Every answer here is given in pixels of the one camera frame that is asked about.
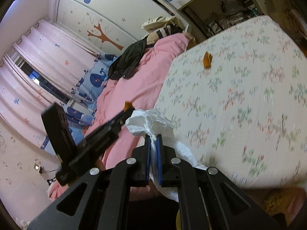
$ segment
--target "white plastic bag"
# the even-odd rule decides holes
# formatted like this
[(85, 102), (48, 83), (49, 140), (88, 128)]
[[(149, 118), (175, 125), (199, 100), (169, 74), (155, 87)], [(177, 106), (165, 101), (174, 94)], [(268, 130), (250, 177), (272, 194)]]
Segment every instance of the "white plastic bag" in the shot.
[(162, 135), (163, 145), (175, 149), (176, 156), (182, 160), (189, 162), (193, 167), (206, 170), (207, 167), (199, 164), (192, 154), (191, 150), (182, 142), (177, 141), (172, 129), (172, 122), (168, 120), (158, 109), (148, 111), (135, 110), (131, 117), (125, 123), (127, 129), (134, 136), (149, 135), (151, 139), (151, 152), (150, 152), (150, 178), (158, 191), (165, 197), (178, 202), (178, 193), (176, 188), (162, 188), (158, 181), (158, 168), (157, 168), (157, 149), (156, 140), (157, 135)]

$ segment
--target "pink curtain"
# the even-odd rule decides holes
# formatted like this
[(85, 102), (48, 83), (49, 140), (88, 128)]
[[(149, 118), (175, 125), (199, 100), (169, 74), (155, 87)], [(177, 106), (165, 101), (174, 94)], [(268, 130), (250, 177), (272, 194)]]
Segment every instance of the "pink curtain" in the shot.
[(56, 97), (31, 80), (6, 54), (0, 67), (0, 116), (24, 138), (44, 149), (49, 143), (40, 114)]
[(22, 42), (14, 44), (14, 49), (68, 97), (81, 103), (93, 101), (89, 97), (90, 89), (79, 93), (78, 88), (84, 75), (98, 61), (98, 52), (45, 20), (40, 20), (37, 28), (31, 27), (31, 33), (23, 35)]

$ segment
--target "silver screw head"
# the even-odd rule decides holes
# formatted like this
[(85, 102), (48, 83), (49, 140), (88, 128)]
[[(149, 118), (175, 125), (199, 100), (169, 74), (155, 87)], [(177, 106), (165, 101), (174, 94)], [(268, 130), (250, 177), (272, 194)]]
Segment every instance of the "silver screw head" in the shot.
[(174, 157), (171, 159), (171, 163), (172, 164), (179, 164), (181, 162), (181, 160), (178, 157)]
[(91, 170), (90, 170), (90, 174), (91, 175), (97, 175), (99, 173), (99, 168), (92, 168)]
[(218, 172), (218, 170), (217, 170), (217, 168), (215, 168), (215, 167), (211, 167), (211, 168), (208, 169), (208, 173), (209, 173), (210, 175), (216, 175), (217, 172)]
[(130, 157), (127, 159), (127, 164), (135, 164), (136, 163), (136, 159), (133, 157)]

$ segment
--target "electrical outlet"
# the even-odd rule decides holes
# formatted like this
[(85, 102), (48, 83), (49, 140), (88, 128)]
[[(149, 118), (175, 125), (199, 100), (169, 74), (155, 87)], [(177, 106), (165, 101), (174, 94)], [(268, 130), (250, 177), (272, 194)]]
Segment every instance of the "electrical outlet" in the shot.
[(35, 163), (33, 168), (34, 168), (35, 170), (37, 170), (38, 173), (40, 173), (40, 174), (43, 173), (44, 166), (42, 166), (41, 164)]

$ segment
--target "bed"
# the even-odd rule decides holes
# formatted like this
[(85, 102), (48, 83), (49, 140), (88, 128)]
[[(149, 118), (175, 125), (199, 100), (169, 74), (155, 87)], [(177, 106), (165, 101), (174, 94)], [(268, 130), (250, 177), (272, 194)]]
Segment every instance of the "bed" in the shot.
[[(184, 34), (162, 38), (144, 54), (135, 68), (133, 77), (109, 79), (98, 97), (94, 123), (88, 128), (85, 136), (122, 111), (125, 101), (132, 102), (136, 109), (153, 109), (173, 59), (186, 50), (189, 39)], [(140, 137), (134, 137), (123, 127), (119, 139), (106, 150), (100, 167), (113, 168), (120, 161), (130, 157), (139, 141)], [(61, 187), (56, 182), (50, 186), (48, 196), (54, 200), (66, 189), (67, 187)], [(149, 191), (151, 196), (158, 193), (152, 184), (148, 188), (138, 190), (137, 198), (148, 198)]]
[(306, 74), (298, 46), (259, 16), (175, 58), (155, 107), (200, 162), (240, 187), (298, 183), (307, 175)]

